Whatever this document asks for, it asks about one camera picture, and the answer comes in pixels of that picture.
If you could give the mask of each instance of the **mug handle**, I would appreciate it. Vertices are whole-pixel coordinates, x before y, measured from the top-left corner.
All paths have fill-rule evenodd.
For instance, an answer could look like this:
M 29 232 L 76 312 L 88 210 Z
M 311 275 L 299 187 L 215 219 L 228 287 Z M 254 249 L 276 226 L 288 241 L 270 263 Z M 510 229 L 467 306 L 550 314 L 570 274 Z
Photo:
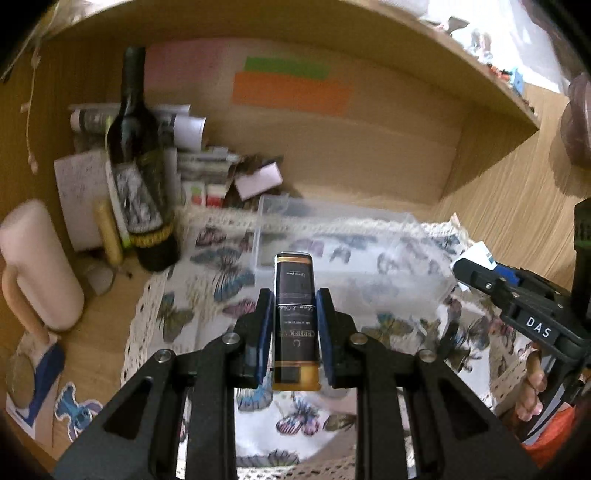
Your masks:
M 48 345 L 49 332 L 23 295 L 17 283 L 18 268 L 7 265 L 2 272 L 2 294 L 8 307 L 12 310 L 25 330 L 29 332 L 40 345 Z

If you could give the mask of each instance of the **colored paper strip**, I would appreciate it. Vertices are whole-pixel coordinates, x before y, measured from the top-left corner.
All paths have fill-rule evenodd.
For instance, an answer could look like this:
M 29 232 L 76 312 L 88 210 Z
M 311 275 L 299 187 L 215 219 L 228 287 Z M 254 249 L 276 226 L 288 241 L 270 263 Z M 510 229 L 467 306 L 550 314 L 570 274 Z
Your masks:
M 326 80 L 329 75 L 329 68 L 320 63 L 271 57 L 248 57 L 244 64 L 244 71 L 280 73 L 313 80 Z
M 234 75 L 232 102 L 343 116 L 350 96 L 349 86 L 332 80 L 321 82 L 276 73 L 238 72 Z

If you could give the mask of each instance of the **human hand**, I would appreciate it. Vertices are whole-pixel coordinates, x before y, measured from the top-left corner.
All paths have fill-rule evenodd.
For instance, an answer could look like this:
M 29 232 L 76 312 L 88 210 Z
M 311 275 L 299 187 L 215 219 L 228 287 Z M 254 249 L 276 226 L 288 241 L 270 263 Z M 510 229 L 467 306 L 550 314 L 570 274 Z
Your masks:
M 527 376 L 521 384 L 519 396 L 515 403 L 515 413 L 522 421 L 530 421 L 533 416 L 542 412 L 542 402 L 538 393 L 548 386 L 548 379 L 541 366 L 539 351 L 531 352 L 527 358 Z

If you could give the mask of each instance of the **orange cloth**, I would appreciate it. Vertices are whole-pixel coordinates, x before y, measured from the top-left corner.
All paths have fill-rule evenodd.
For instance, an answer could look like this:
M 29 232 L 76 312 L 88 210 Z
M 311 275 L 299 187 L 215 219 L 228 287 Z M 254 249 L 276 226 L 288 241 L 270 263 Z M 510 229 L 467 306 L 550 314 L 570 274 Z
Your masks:
M 550 420 L 546 429 L 540 434 L 533 445 L 523 445 L 523 448 L 534 459 L 539 468 L 548 463 L 558 452 L 562 444 L 569 438 L 573 428 L 574 408 L 559 411 Z

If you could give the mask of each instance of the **metal bolt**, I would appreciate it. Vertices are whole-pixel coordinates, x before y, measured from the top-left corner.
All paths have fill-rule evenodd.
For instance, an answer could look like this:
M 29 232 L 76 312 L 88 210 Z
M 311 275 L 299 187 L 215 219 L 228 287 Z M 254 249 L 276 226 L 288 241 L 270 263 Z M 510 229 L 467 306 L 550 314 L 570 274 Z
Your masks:
M 154 354 L 154 358 L 159 364 L 164 364 L 168 362 L 172 357 L 172 351 L 168 350 L 167 348 L 162 348 Z
M 354 333 L 349 337 L 353 345 L 365 345 L 368 342 L 368 338 L 363 333 Z
M 437 354 L 433 350 L 423 349 L 418 351 L 418 357 L 425 363 L 432 363 L 437 359 Z
M 236 332 L 228 332 L 224 333 L 222 337 L 222 342 L 226 345 L 236 345 L 240 341 L 240 335 Z

